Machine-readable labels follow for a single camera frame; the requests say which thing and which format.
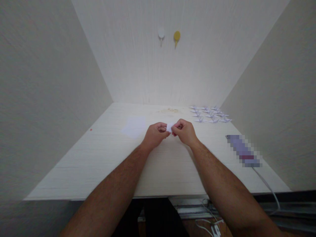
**cable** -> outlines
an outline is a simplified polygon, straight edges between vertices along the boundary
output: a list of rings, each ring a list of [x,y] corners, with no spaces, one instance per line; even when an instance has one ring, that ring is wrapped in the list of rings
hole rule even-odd
[[[276,212],[278,212],[278,211],[281,210],[280,203],[279,203],[279,201],[278,201],[278,199],[277,199],[276,194],[274,193],[274,191],[272,190],[272,188],[270,188],[270,186],[269,186],[269,184],[266,182],[266,180],[258,173],[258,171],[256,171],[256,170],[254,169],[254,167],[252,167],[252,169],[257,173],[257,175],[258,175],[259,178],[262,180],[262,182],[267,186],[267,188],[270,189],[270,191],[272,192],[274,198],[276,199],[277,209],[269,214],[269,215],[271,216],[271,215],[273,215],[274,213],[276,213]]]
[[[211,234],[211,232],[208,231],[208,229],[206,229],[205,227],[200,226],[199,224],[197,224],[197,221],[205,221],[205,222],[208,222],[208,223],[210,223],[210,224],[211,224],[211,222],[209,222],[209,221],[207,221],[207,220],[205,220],[205,219],[197,219],[197,220],[195,220],[195,224],[197,225],[197,227],[206,230],[212,237],[214,237],[214,236]]]
[[[214,217],[216,221],[218,221],[217,218],[213,215],[212,211],[211,211],[210,209],[208,209],[206,206],[204,206],[204,203],[203,203],[204,200],[206,200],[206,198],[202,200],[202,205],[203,205],[203,207],[204,207],[206,210],[209,211],[209,213],[211,214],[211,216]]]

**wall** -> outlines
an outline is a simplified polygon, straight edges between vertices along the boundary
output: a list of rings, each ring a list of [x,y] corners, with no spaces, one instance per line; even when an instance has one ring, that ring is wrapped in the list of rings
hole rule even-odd
[[[315,22],[292,0],[222,106],[293,191],[316,188]]]
[[[0,8],[0,201],[23,199],[112,103],[70,0]]]
[[[72,2],[114,102],[220,106],[289,0]]]

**yellow wall hook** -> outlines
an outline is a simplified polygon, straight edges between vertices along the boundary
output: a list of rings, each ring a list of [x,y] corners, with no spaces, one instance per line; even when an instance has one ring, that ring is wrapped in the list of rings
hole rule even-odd
[[[175,33],[174,33],[174,35],[173,35],[173,38],[174,38],[174,41],[175,41],[175,47],[174,48],[176,48],[177,47],[177,43],[179,42],[179,39],[180,39],[180,32],[179,31],[176,31]]]

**wooden table surface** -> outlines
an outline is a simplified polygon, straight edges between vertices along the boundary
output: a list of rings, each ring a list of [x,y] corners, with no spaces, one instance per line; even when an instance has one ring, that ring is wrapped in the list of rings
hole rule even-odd
[[[198,138],[252,193],[268,193],[258,175],[239,163],[225,135],[240,135],[232,123],[198,123],[188,107],[113,103],[67,152],[25,200],[85,199],[143,140],[121,133],[131,117],[144,116],[146,127],[183,118],[194,124]],[[290,189],[261,159],[258,172],[275,192]],[[204,195],[192,152],[178,137],[169,136],[150,154],[136,188],[136,197]]]

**hand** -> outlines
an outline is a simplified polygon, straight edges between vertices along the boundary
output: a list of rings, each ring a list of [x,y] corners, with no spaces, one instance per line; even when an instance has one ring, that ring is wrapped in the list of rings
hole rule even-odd
[[[192,123],[179,119],[179,121],[171,127],[172,135],[179,136],[180,141],[189,147],[198,144],[200,141],[197,138]]]
[[[170,135],[170,132],[166,131],[166,127],[167,124],[162,122],[150,125],[141,145],[149,150],[159,146],[162,140]]]

